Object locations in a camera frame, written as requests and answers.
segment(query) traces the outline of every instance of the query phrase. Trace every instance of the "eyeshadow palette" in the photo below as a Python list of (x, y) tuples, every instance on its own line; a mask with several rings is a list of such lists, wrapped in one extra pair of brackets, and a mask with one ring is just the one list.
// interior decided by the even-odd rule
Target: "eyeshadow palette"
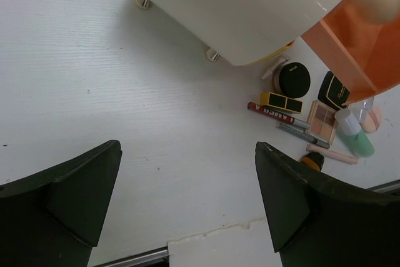
[(306, 133), (332, 145), (336, 134), (336, 128), (338, 126), (335, 120), (335, 113), (336, 110), (326, 106), (322, 102), (318, 100), (313, 101), (307, 119), (311, 127), (306, 131)]

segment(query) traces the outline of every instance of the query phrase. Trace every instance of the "pink concealer stick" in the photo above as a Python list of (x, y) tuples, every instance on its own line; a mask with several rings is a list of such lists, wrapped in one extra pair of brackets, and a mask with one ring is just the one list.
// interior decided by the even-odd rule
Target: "pink concealer stick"
[(307, 151), (309, 151), (309, 152), (315, 151), (317, 153), (321, 153), (323, 156), (326, 156), (327, 158), (335, 159), (336, 161), (340, 161), (340, 162), (347, 163), (350, 165), (358, 164), (357, 158), (353, 158), (352, 156), (346, 156), (345, 154), (337, 153), (335, 151), (331, 151), (331, 150), (316, 146), (314, 144), (308, 144)]

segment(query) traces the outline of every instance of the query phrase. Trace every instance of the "clear bottle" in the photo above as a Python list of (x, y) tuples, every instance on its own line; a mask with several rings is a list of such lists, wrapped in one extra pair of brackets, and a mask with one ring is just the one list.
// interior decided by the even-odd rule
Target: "clear bottle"
[(356, 156), (368, 158), (375, 153), (374, 146), (350, 109), (341, 109), (335, 114), (335, 119), (339, 123), (340, 138)]
[(363, 101), (359, 101), (358, 103), (354, 103), (350, 105), (349, 109), (357, 118), (358, 122), (365, 122), (367, 119), (368, 112), (372, 111), (374, 105), (374, 97), (368, 98)]

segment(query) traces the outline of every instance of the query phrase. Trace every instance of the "round black compact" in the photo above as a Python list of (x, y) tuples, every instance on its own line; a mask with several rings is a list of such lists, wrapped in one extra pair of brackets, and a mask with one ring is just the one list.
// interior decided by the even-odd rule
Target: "round black compact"
[(310, 89), (310, 73), (301, 63), (289, 63), (277, 68), (272, 78), (274, 92), (289, 98), (301, 98)]

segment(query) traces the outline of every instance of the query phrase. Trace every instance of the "white bottle cap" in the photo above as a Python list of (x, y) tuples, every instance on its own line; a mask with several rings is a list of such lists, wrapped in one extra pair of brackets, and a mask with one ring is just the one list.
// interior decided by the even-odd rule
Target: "white bottle cap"
[(350, 109), (341, 109), (335, 114), (335, 119), (346, 136), (354, 136), (361, 131), (361, 125)]

